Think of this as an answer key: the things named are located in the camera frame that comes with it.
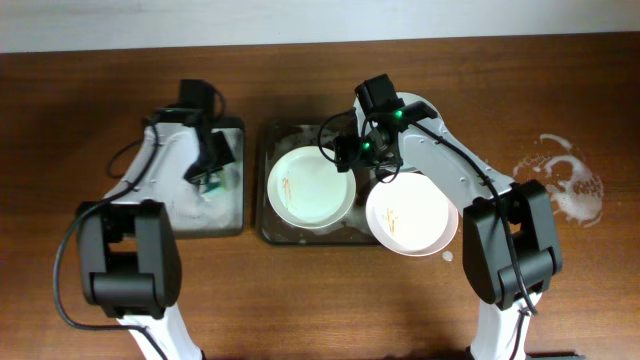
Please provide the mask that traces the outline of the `green yellow sponge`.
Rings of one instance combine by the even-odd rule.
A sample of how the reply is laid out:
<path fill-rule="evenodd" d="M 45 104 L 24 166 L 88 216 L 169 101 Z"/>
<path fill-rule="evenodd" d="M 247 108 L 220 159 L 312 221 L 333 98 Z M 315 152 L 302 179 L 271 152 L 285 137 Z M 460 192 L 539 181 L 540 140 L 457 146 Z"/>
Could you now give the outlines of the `green yellow sponge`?
<path fill-rule="evenodd" d="M 203 196 L 213 196 L 221 192 L 230 192 L 240 184 L 240 174 L 236 170 L 221 170 L 212 173 L 201 185 L 200 194 Z"/>

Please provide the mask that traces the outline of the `pale green plate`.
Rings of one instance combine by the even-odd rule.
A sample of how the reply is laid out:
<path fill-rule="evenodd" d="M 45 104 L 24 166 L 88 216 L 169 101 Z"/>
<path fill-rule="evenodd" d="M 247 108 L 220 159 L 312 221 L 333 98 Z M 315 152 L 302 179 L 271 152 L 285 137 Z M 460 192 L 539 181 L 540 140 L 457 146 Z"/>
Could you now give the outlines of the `pale green plate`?
<path fill-rule="evenodd" d="M 344 217 L 356 197 L 354 173 L 339 173 L 316 146 L 284 154 L 267 177 L 267 197 L 286 223 L 320 229 Z"/>

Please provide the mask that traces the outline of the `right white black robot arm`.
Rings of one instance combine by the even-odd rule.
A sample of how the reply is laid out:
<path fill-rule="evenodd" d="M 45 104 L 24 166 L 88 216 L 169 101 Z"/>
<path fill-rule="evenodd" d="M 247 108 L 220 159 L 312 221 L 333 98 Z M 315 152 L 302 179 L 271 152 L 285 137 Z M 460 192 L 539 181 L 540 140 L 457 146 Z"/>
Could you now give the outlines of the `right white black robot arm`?
<path fill-rule="evenodd" d="M 400 94 L 386 74 L 355 90 L 354 135 L 334 139 L 338 171 L 413 167 L 444 193 L 463 220 L 463 269 L 480 299 L 468 359 L 524 359 L 536 304 L 563 266 L 550 196 L 537 180 L 518 183 L 491 169 L 446 128 L 425 99 Z"/>

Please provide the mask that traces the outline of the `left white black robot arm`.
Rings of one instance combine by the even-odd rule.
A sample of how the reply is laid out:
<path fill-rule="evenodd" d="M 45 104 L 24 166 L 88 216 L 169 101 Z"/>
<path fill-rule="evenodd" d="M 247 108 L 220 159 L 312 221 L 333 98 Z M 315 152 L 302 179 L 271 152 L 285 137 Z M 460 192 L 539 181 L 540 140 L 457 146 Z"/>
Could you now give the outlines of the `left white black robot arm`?
<path fill-rule="evenodd" d="M 183 79 L 175 103 L 146 118 L 141 147 L 118 184 L 77 210 L 86 301 L 115 319 L 148 359 L 201 359 L 177 299 L 180 239 L 244 227 L 244 124 L 204 80 Z"/>

